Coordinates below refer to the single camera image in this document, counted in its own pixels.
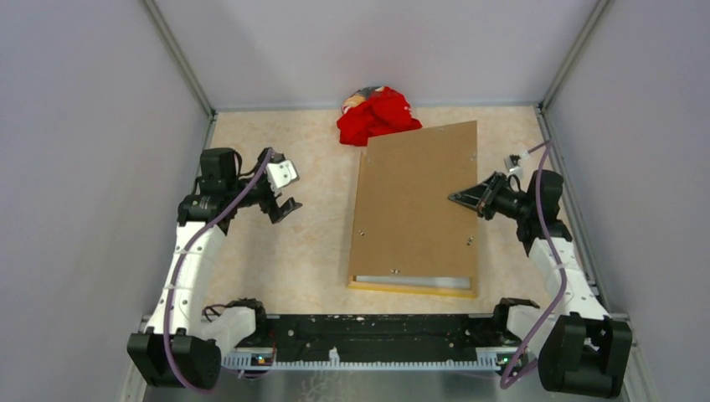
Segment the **brown backing board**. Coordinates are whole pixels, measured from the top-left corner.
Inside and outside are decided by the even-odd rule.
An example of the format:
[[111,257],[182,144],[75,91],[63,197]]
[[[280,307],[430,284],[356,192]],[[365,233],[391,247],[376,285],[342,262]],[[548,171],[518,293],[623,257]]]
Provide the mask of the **brown backing board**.
[[369,140],[358,174],[352,276],[474,277],[478,218],[449,199],[477,180],[477,123]]

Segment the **building and sky photo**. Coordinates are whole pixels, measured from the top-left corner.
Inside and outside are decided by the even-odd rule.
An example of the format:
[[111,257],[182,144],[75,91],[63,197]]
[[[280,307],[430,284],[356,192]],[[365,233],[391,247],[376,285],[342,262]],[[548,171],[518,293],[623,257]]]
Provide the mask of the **building and sky photo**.
[[470,290],[472,288],[469,277],[434,277],[434,276],[355,276],[355,281],[400,285],[434,287],[446,289]]

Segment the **yellow wooden photo frame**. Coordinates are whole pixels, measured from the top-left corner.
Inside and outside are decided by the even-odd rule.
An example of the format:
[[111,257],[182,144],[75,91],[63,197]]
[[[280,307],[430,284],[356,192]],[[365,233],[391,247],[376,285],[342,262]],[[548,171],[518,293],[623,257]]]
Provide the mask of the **yellow wooden photo frame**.
[[[436,296],[478,295],[478,223],[448,196],[477,177],[476,154],[362,156],[348,287]],[[355,276],[469,277],[470,290],[355,281]]]

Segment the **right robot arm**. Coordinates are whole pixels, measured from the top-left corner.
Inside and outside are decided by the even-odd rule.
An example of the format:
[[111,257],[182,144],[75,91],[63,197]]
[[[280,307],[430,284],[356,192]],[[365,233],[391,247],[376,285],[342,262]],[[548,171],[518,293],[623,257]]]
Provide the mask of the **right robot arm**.
[[514,189],[514,180],[495,172],[448,197],[482,219],[513,219],[517,239],[551,296],[545,308],[511,298],[496,305],[493,338],[502,345],[521,341],[503,370],[502,387],[512,385],[514,363],[528,352],[533,359],[519,372],[536,370],[547,391],[614,399],[624,383],[633,334],[601,304],[575,255],[572,235],[558,216],[563,176],[535,172],[526,191]]

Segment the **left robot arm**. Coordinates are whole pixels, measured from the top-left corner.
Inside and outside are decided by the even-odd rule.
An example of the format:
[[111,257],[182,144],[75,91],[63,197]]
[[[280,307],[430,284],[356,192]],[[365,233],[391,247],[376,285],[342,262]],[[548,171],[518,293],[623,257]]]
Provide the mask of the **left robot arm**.
[[218,383],[223,357],[240,341],[262,344],[268,323],[254,299],[233,301],[209,314],[204,305],[218,253],[239,210],[258,207],[272,224],[301,204],[278,201],[300,178],[296,165],[271,147],[243,172],[230,147],[209,148],[199,158],[191,192],[177,207],[176,242],[167,277],[145,327],[130,335],[126,351],[152,387],[206,393]]

